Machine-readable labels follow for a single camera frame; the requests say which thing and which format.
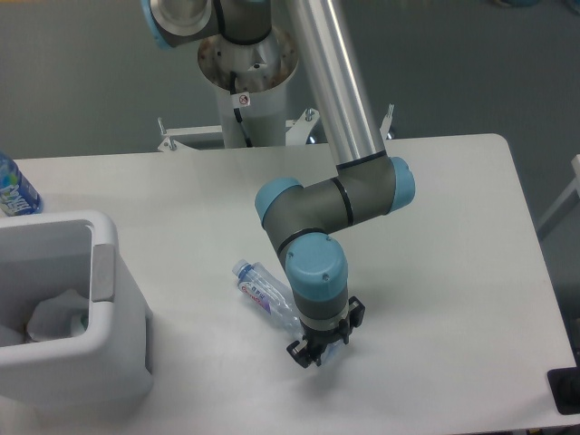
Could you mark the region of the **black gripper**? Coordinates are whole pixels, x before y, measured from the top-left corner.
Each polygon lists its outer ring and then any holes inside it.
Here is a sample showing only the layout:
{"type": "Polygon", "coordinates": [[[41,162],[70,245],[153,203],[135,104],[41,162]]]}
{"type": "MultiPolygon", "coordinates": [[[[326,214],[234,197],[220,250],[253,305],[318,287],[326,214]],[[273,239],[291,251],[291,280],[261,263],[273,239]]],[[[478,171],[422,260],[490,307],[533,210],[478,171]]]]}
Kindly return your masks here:
{"type": "Polygon", "coordinates": [[[347,316],[338,322],[316,324],[302,319],[304,336],[288,344],[286,351],[303,368],[312,364],[320,367],[327,346],[335,343],[348,344],[353,330],[362,325],[364,315],[365,305],[356,296],[351,296],[348,300],[347,316]]]}

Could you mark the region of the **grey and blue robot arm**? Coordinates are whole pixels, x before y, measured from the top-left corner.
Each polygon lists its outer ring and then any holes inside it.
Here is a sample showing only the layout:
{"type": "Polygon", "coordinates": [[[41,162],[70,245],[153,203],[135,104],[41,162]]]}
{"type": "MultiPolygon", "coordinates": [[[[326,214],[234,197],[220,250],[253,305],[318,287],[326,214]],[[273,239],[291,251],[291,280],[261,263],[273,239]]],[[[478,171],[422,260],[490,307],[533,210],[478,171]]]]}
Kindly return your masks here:
{"type": "Polygon", "coordinates": [[[311,186],[275,179],[255,199],[301,324],[287,351],[305,367],[320,364],[329,345],[347,343],[363,321],[334,232],[409,205],[415,181],[406,162],[386,152],[341,5],[286,6],[292,34],[274,26],[267,1],[145,1],[141,8],[158,45],[198,42],[198,65],[215,89],[228,148],[285,144],[285,85],[298,64],[307,71],[337,173],[311,186]]]}

